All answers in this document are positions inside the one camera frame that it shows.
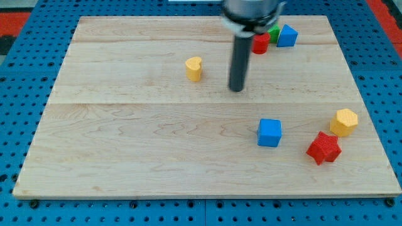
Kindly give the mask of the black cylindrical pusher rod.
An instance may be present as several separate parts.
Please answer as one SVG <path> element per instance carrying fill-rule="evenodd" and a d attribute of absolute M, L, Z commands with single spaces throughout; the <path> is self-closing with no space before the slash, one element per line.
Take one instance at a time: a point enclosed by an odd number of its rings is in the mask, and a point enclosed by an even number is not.
<path fill-rule="evenodd" d="M 228 87 L 233 92 L 241 92 L 247 75 L 253 36 L 235 36 L 232 49 Z"/>

